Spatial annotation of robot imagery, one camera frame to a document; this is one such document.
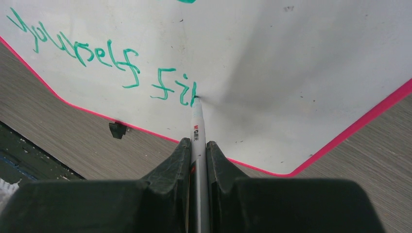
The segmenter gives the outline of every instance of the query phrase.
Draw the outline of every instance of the stain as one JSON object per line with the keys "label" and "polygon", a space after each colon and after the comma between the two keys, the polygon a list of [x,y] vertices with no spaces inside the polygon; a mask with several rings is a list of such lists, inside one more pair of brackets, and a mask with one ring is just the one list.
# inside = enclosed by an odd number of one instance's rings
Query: stain
{"label": "stain", "polygon": [[283,7],[283,10],[285,10],[285,12],[289,12],[289,11],[293,11],[294,6],[287,6],[287,7]]}

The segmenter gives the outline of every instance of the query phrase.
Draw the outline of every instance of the handwritten word yourself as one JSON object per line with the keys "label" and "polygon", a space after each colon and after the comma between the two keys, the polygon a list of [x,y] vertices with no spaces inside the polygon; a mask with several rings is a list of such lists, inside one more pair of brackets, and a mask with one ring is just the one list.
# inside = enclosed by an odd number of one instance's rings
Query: handwritten word yourself
{"label": "handwritten word yourself", "polygon": [[[65,51],[70,57],[77,59],[84,67],[87,67],[86,62],[84,59],[86,59],[86,61],[91,62],[94,60],[94,58],[96,57],[96,59],[102,64],[105,65],[107,67],[113,67],[115,66],[117,69],[121,70],[121,71],[126,71],[125,68],[129,68],[135,78],[135,82],[131,85],[127,85],[127,86],[123,86],[124,88],[132,88],[132,87],[138,87],[140,85],[139,83],[139,79],[138,79],[138,74],[140,74],[140,70],[137,66],[133,65],[130,63],[129,60],[129,54],[132,54],[134,56],[139,56],[138,52],[136,52],[133,49],[124,49],[123,50],[123,56],[124,56],[124,61],[117,61],[113,55],[112,52],[112,40],[108,40],[107,41],[107,52],[109,53],[109,57],[110,57],[110,61],[113,64],[110,64],[108,62],[105,62],[103,60],[103,58],[106,57],[106,52],[103,48],[95,48],[94,50],[92,50],[89,47],[88,43],[80,43],[78,41],[75,41],[74,43],[71,43],[69,41],[69,39],[66,37],[66,35],[63,32],[59,32],[59,34],[56,35],[56,38],[58,41],[56,41],[55,39],[53,39],[50,34],[48,33],[48,31],[46,30],[46,28],[44,27],[43,23],[39,21],[39,27],[28,27],[27,24],[21,19],[21,17],[17,14],[17,12],[13,9],[10,8],[12,10],[12,12],[14,13],[14,15],[16,16],[16,20],[11,19],[9,16],[7,16],[7,18],[14,23],[18,28],[20,28],[22,31],[26,32],[30,32],[33,37],[34,37],[34,49],[33,51],[35,53],[39,53],[39,40],[41,42],[47,42],[47,41],[51,41],[58,49]],[[84,54],[87,54],[86,57],[82,57],[80,55],[80,51],[82,51],[82,54],[84,56]],[[160,100],[167,100],[168,99],[168,92],[174,93],[174,90],[166,87],[163,84],[163,80],[162,80],[162,72],[173,72],[176,71],[175,68],[159,68],[157,71],[157,80],[159,82],[159,85],[155,85],[152,84],[153,87],[159,88],[161,90],[163,90],[164,96],[162,97],[154,97],[154,96],[150,96],[153,99],[160,99]],[[186,74],[183,74],[183,78],[185,80],[188,79]],[[178,86],[181,86],[183,88],[181,94],[180,94],[180,104],[181,105],[188,105],[188,102],[184,102],[184,97],[185,94],[187,93],[187,91],[190,89],[189,86],[179,82],[179,81],[174,81]],[[192,94],[191,94],[191,102],[190,102],[190,106],[193,105],[193,100],[194,100],[194,96],[196,95],[196,82],[193,82],[193,87],[192,87]]]}

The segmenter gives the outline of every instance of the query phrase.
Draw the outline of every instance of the whiteboard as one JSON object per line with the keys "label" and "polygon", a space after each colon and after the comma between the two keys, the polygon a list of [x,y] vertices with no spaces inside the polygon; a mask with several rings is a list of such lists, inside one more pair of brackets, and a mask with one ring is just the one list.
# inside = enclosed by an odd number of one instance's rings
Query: whiteboard
{"label": "whiteboard", "polygon": [[410,0],[1,0],[1,41],[58,98],[289,176],[412,90]]}

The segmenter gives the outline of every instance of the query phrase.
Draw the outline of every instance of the gray wood surface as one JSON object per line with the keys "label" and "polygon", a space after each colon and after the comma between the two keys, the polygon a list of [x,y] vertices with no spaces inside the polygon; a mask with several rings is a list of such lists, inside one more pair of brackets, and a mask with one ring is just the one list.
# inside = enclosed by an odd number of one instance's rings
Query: gray wood surface
{"label": "gray wood surface", "polygon": [[[0,120],[85,178],[137,179],[173,151],[174,143],[137,130],[122,140],[112,138],[107,120],[59,101],[3,45],[0,61]],[[412,233],[411,168],[409,96],[297,177],[354,180],[388,232]]]}

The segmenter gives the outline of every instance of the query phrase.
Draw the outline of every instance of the white crumpled object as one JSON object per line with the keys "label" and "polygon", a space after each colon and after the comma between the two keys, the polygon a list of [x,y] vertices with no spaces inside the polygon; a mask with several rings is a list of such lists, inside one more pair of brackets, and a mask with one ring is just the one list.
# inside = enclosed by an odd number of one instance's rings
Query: white crumpled object
{"label": "white crumpled object", "polygon": [[0,178],[0,213],[6,206],[10,197],[18,190],[19,182],[10,184]]}

